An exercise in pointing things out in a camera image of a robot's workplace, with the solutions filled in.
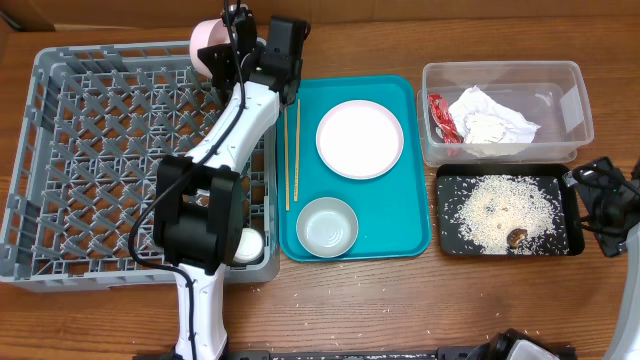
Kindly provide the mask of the pink round bowl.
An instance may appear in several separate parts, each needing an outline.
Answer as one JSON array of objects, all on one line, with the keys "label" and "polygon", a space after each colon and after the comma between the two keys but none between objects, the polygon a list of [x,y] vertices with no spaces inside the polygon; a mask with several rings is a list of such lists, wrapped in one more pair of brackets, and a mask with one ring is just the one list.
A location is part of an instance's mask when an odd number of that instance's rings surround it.
[{"label": "pink round bowl", "polygon": [[231,56],[229,36],[221,19],[199,23],[191,34],[189,55],[195,70],[209,79],[224,72]]}]

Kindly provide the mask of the brown food scrap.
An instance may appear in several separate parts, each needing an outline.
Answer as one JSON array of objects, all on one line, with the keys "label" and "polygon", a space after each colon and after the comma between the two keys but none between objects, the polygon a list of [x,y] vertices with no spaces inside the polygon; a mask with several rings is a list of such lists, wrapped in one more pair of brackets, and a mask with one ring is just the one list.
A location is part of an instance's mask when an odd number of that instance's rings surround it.
[{"label": "brown food scrap", "polygon": [[516,249],[524,242],[528,237],[528,231],[524,228],[513,229],[507,235],[507,244],[511,249]]}]

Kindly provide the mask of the rice pile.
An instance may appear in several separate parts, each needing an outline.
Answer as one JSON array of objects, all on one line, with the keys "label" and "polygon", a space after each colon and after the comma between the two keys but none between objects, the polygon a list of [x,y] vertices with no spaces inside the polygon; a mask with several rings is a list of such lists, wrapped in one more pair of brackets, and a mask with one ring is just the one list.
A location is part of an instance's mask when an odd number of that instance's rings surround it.
[{"label": "rice pile", "polygon": [[[437,180],[440,245],[450,255],[567,255],[558,181],[550,176],[442,176]],[[528,231],[516,249],[507,235]]]}]

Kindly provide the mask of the large white round plate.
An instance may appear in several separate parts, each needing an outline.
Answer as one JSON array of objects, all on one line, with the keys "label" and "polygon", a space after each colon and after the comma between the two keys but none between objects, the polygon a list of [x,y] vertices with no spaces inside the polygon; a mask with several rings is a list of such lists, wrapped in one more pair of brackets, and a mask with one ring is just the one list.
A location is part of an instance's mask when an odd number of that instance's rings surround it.
[{"label": "large white round plate", "polygon": [[323,116],[316,131],[316,148],[334,173],[369,180],[384,175],[399,161],[404,133],[386,107],[368,100],[349,100]]}]

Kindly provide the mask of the white napkin waste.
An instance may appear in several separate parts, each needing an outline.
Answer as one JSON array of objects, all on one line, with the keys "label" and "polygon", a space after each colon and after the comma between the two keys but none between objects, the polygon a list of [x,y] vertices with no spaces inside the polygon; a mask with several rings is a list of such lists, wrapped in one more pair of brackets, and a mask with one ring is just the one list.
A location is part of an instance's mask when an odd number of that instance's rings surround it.
[{"label": "white napkin waste", "polygon": [[525,150],[541,128],[520,112],[496,102],[478,86],[448,107],[465,151],[477,157],[511,156]]}]

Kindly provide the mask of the white paper cup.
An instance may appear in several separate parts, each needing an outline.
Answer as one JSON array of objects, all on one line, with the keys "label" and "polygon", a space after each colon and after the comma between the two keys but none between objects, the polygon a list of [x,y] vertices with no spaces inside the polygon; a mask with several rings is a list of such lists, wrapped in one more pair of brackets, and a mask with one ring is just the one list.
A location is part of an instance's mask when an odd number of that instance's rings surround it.
[{"label": "white paper cup", "polygon": [[254,263],[263,256],[263,253],[262,234],[252,228],[243,228],[233,261],[237,264]]}]

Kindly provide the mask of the grey-white round bowl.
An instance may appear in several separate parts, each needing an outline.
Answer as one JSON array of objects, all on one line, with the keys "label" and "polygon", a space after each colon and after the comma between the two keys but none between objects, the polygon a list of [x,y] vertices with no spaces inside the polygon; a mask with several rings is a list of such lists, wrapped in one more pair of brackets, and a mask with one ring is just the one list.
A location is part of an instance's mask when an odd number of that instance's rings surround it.
[{"label": "grey-white round bowl", "polygon": [[346,254],[359,234],[355,211],[333,197],[312,200],[301,210],[296,234],[302,247],[319,258],[337,258]]}]

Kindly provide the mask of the red snack wrapper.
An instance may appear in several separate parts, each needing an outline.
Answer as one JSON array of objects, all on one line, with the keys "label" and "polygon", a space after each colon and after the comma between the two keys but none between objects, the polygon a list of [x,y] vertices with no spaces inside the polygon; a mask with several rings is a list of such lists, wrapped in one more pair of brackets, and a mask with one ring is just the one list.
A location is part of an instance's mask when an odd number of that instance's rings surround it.
[{"label": "red snack wrapper", "polygon": [[459,144],[463,138],[460,136],[453,117],[449,111],[448,102],[439,94],[427,96],[431,116],[442,133],[445,143]]}]

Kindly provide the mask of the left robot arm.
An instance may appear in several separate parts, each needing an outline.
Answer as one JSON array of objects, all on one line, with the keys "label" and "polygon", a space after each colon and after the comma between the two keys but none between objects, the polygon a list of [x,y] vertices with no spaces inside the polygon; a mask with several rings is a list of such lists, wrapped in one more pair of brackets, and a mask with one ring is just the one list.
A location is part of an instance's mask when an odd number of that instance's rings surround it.
[{"label": "left robot arm", "polygon": [[254,16],[243,5],[194,28],[193,65],[231,96],[198,145],[184,156],[164,156],[157,168],[152,237],[176,278],[177,359],[226,355],[225,272],[237,263],[239,247],[251,242],[241,173],[261,137],[296,97],[309,33],[306,21],[274,17],[261,42]]}]

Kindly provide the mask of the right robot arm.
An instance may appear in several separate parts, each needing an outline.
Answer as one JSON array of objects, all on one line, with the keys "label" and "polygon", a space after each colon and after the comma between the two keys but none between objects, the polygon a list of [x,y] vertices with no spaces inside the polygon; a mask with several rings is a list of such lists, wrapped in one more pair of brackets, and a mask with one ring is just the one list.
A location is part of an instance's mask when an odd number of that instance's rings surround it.
[{"label": "right robot arm", "polygon": [[639,360],[639,168],[627,179],[610,158],[601,157],[570,170],[563,179],[587,210],[580,227],[594,234],[605,256],[628,256],[616,329],[604,357]]}]

